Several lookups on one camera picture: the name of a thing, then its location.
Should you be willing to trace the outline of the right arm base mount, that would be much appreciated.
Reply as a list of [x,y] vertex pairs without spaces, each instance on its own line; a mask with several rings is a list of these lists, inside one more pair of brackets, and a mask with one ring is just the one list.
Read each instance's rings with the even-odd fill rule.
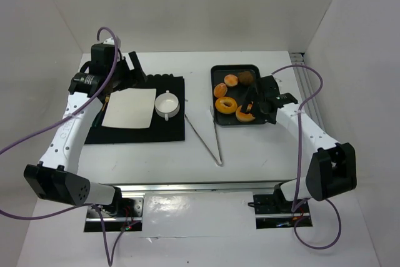
[[309,205],[304,203],[294,213],[292,201],[274,192],[274,188],[252,190],[252,200],[247,205],[254,210],[256,229],[281,229],[312,227]]

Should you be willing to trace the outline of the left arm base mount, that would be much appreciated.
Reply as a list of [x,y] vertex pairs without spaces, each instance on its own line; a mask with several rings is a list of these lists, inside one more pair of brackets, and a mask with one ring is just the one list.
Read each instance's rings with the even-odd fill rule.
[[[127,194],[122,197],[118,209],[113,213],[104,206],[98,205],[104,220],[105,230],[117,233],[121,229],[126,232],[140,232],[143,226],[144,195]],[[102,231],[99,213],[92,207],[87,209],[84,224],[85,233],[100,233]]]

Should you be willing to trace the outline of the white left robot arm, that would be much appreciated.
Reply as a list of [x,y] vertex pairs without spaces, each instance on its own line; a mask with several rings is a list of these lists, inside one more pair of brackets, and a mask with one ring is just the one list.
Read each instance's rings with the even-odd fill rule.
[[91,47],[91,59],[74,75],[69,86],[65,120],[37,164],[29,164],[24,178],[40,199],[83,206],[97,204],[116,209],[120,188],[93,183],[78,175],[79,158],[94,120],[111,95],[145,83],[138,65],[130,69],[118,37]]

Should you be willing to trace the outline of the metal serving tongs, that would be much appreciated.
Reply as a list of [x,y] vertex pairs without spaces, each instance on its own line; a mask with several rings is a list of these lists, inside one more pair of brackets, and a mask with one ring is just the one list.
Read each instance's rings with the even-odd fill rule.
[[188,108],[185,112],[186,121],[190,124],[197,137],[206,147],[215,163],[223,166],[223,158],[219,145],[218,132],[211,108],[193,109]]

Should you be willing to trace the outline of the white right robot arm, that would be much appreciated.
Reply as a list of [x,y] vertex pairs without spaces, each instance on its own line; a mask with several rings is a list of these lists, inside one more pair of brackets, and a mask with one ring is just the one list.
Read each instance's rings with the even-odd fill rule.
[[354,190],[357,186],[356,152],[349,143],[340,143],[326,134],[290,93],[280,93],[272,76],[255,80],[244,98],[241,111],[267,123],[280,124],[298,141],[297,163],[309,158],[307,175],[275,186],[280,202],[295,206],[300,199],[324,201]]

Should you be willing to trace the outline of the dark brown bread roll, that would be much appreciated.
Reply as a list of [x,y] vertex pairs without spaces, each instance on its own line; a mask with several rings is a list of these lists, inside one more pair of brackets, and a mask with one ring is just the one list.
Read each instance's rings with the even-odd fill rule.
[[254,82],[254,76],[250,71],[243,71],[237,75],[238,81],[243,86],[250,86]]

